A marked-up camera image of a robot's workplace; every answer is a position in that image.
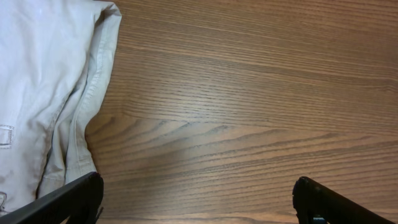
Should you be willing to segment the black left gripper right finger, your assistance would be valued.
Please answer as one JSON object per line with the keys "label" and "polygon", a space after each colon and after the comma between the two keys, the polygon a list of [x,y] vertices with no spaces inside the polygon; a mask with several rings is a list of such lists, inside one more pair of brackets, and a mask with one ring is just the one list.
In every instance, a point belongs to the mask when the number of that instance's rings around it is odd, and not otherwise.
{"label": "black left gripper right finger", "polygon": [[300,224],[394,224],[308,177],[296,181],[292,195]]}

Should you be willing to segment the beige shorts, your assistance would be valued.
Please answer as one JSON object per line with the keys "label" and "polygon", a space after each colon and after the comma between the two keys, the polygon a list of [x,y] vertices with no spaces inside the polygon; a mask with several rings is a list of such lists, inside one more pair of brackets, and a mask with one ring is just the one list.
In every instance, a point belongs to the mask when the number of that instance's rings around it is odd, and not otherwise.
{"label": "beige shorts", "polygon": [[1,0],[1,215],[95,171],[85,130],[121,19],[111,1]]}

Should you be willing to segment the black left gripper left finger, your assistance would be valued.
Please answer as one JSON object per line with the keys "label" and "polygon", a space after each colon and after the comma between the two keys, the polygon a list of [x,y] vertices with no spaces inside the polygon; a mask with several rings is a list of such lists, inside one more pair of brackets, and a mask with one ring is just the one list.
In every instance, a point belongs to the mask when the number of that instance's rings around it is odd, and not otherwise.
{"label": "black left gripper left finger", "polygon": [[1,217],[1,224],[95,224],[103,193],[103,178],[90,172]]}

